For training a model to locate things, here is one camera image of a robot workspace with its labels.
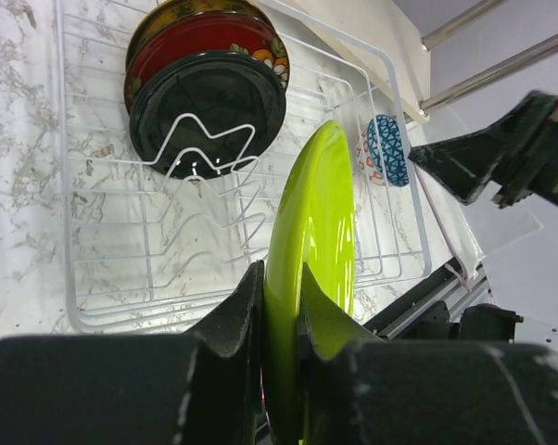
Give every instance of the red lacquer plate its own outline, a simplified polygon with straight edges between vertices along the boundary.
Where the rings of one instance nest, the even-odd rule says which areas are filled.
[[[245,14],[208,12],[170,26],[135,55],[124,80],[127,110],[141,88],[162,69],[183,57],[211,50],[249,54],[272,69],[287,88],[289,60],[273,28]]]
[[[129,43],[124,65],[125,69],[129,68],[134,54],[143,45],[175,21],[188,19],[195,14],[211,11],[232,11],[247,14],[261,19],[273,28],[271,20],[264,12],[252,5],[248,0],[167,0],[147,14],[139,23],[139,26],[137,26]]]

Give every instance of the dish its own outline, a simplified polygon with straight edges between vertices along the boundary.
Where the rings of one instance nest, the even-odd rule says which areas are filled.
[[[361,133],[361,139],[355,146],[355,157],[357,158],[357,168],[362,174],[368,176],[371,183],[384,185],[384,175],[375,167],[374,157],[370,153],[367,127]]]
[[[262,378],[265,403],[281,443],[296,443],[297,335],[303,263],[324,294],[349,314],[355,282],[355,202],[347,137],[325,123],[292,168],[273,226],[264,284]]]
[[[370,156],[374,161],[375,169],[386,176],[388,182],[396,187],[404,187],[409,183],[407,162],[400,140],[400,130],[397,121],[386,114],[378,114],[367,126],[367,142]],[[378,138],[384,155],[386,174],[382,169],[382,161]]]
[[[127,49],[125,68],[129,68],[137,50],[155,34],[179,19],[208,11],[247,14],[273,27],[269,18],[246,0],[167,0],[147,14],[135,29]]]
[[[212,135],[242,124],[253,125],[256,133],[244,149],[251,136],[248,129],[210,139],[194,119],[183,119],[159,156],[174,121],[184,113],[198,116]],[[130,133],[139,157],[162,174],[168,174],[182,150],[198,147],[214,168],[199,154],[188,152],[171,177],[208,179],[229,173],[230,162],[262,154],[284,118],[285,91],[271,70],[245,54],[211,51],[178,60],[151,79],[133,105]]]
[[[204,51],[230,49],[264,62],[287,87],[287,52],[269,25],[242,14],[210,12],[175,23],[135,56],[124,79],[127,110],[141,88],[172,62]]]

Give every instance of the chrome bar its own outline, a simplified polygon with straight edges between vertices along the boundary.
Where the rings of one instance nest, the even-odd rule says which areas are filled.
[[[80,123],[68,123],[69,128],[79,128],[81,130],[88,130],[90,132],[101,132],[101,133],[127,133],[126,128],[108,128],[108,127],[98,127],[95,125],[81,125]],[[132,164],[138,164],[138,161],[125,160],[121,161],[118,159],[102,159],[102,158],[86,158],[87,160],[98,160],[103,162],[126,162]]]
[[[124,76],[125,73],[124,72],[120,72],[120,71],[114,71],[114,70],[104,70],[103,68],[99,68],[99,67],[93,67],[91,65],[86,65],[84,63],[71,63],[71,62],[67,62],[66,63],[67,67],[77,67],[77,68],[82,68],[82,69],[86,69],[86,70],[94,70],[94,71],[100,71],[100,72],[106,72],[108,74],[116,74],[117,76]]]
[[[269,154],[269,156],[270,155],[289,156],[290,158],[296,158],[298,156],[298,153],[285,153],[284,151],[274,151],[274,150],[269,150],[267,153]]]
[[[99,95],[82,95],[81,93],[67,93],[71,97],[79,97],[80,99],[97,100],[100,102],[108,102],[109,104],[124,105],[124,101],[117,99],[108,99]]]
[[[99,27],[105,28],[105,29],[107,29],[107,30],[112,30],[112,31],[116,31],[116,32],[121,32],[121,33],[123,33],[123,34],[130,34],[130,32],[124,30],[123,28],[117,28],[117,27],[115,27],[115,26],[110,26],[110,25],[107,25],[106,23],[103,23],[103,22],[101,22],[101,21],[90,20],[90,19],[88,19],[88,18],[86,18],[86,17],[77,16],[77,15],[75,15],[75,14],[70,14],[69,12],[65,12],[64,14],[65,14],[66,17],[69,17],[69,18],[71,18],[71,19],[76,19],[76,20],[84,21],[85,23],[90,23],[90,24],[92,24],[92,25],[99,26]]]
[[[312,90],[311,88],[307,88],[305,86],[298,85],[297,83],[290,83],[289,84],[289,89],[293,90],[294,88],[297,88],[301,91],[305,91],[306,93],[310,93],[311,95],[319,95],[319,96],[322,96],[322,97],[328,97],[329,99],[331,98],[331,96],[326,94],[326,93],[321,93],[320,91]],[[293,95],[293,93],[288,91],[287,95]]]
[[[126,50],[126,47],[122,46],[120,44],[112,44],[111,42],[106,42],[104,40],[96,39],[94,37],[89,37],[87,35],[78,34],[77,32],[65,31],[64,33],[67,34],[67,35],[70,35],[71,37],[77,37],[78,39],[81,39],[81,40],[87,40],[88,42],[95,42],[97,44],[101,44],[101,45],[105,45],[105,46],[111,46],[113,48]]]
[[[283,178],[283,179],[287,179],[288,175],[286,174],[274,174],[274,173],[256,173],[256,172],[241,172],[241,171],[235,171],[234,173],[238,173],[238,174],[250,174],[252,176],[263,176],[266,178]]]
[[[506,0],[482,0],[473,7],[468,8],[460,16],[455,17],[445,25],[440,26],[435,31],[422,38],[421,43],[424,46],[424,50],[429,51],[434,46],[450,39],[452,35],[460,31],[463,27],[472,23],[482,15],[487,14],[491,9],[501,5],[505,1]]]
[[[427,100],[422,100],[419,102],[419,109],[422,113],[427,115],[432,109],[443,107],[450,102],[470,95],[491,83],[504,79],[530,65],[534,65],[555,53],[558,53],[558,33],[539,44],[525,49],[515,56],[506,58],[503,62],[481,71],[463,82],[457,83]]]
[[[289,110],[287,110],[285,112],[285,114],[286,115],[288,114],[289,116],[295,116],[296,118],[304,119],[304,120],[310,121],[310,122],[323,123],[322,119],[311,118],[310,116],[306,116],[305,114],[297,114],[297,113],[294,113],[293,111],[289,111]]]
[[[145,176],[143,173],[143,164],[139,164],[139,189],[143,192],[146,190]],[[149,290],[149,300],[156,299],[153,286],[153,268],[151,267],[151,243],[149,242],[149,229],[147,227],[147,204],[145,193],[141,194],[141,216],[143,220],[143,243],[146,249],[146,271],[147,271],[147,284],[151,289]]]
[[[241,195],[237,197],[238,199],[256,199],[258,201],[280,201],[281,197],[261,197],[261,196],[251,196],[251,195]]]
[[[118,5],[118,6],[128,7],[129,9],[131,9],[131,10],[133,10],[133,11],[136,11],[136,12],[140,12],[141,14],[147,15],[147,13],[149,12],[149,11],[145,11],[145,10],[143,10],[143,9],[140,9],[140,8],[138,8],[138,7],[136,7],[136,6],[131,6],[131,5],[128,5],[128,4],[126,4],[126,3],[119,2],[118,0],[108,0],[108,1],[109,1],[110,3],[113,3],[113,4]]]

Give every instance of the black plate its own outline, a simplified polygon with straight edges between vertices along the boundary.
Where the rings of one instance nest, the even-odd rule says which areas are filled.
[[[156,159],[175,119],[183,113],[198,116],[212,135],[245,123],[253,125],[256,133],[240,158],[259,156],[283,125],[285,91],[273,70],[248,55],[211,51],[178,60],[154,76],[133,103],[131,140],[141,159]],[[151,167],[167,174],[178,154],[189,147],[200,148],[214,167],[222,166],[238,159],[250,135],[250,130],[242,129],[209,139],[195,120],[185,118]],[[211,168],[198,153],[188,152],[171,176],[208,179],[230,169]]]

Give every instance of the decorative plate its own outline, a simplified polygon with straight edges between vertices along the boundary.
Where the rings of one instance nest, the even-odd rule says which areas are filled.
[[[195,119],[185,118],[164,146],[172,125],[185,113],[196,115],[211,136],[243,124],[252,125],[255,134],[244,128],[211,138]],[[284,118],[285,91],[271,70],[251,56],[211,51],[185,57],[154,76],[133,105],[130,132],[139,157],[156,171],[208,179],[231,172],[237,159],[262,154]]]
[[[382,169],[380,150],[378,148],[378,137],[384,154],[384,166],[386,174]],[[367,141],[370,155],[374,160],[375,169],[385,175],[388,182],[396,187],[404,187],[409,183],[407,174],[407,162],[402,142],[400,141],[400,130],[397,121],[386,114],[379,114],[368,123]]]
[[[247,14],[261,19],[273,27],[269,18],[247,0],[167,0],[147,14],[137,26],[127,49],[125,68],[129,68],[137,50],[151,40],[158,32],[175,21],[210,11]]]
[[[384,175],[375,167],[374,157],[370,153],[367,128],[363,130],[361,139],[355,146],[355,157],[357,158],[357,168],[362,174],[368,176],[371,183],[384,185]]]
[[[124,80],[127,110],[143,85],[160,70],[183,57],[214,50],[253,56],[272,68],[281,85],[287,87],[287,52],[269,25],[243,14],[209,12],[173,24],[135,55]]]

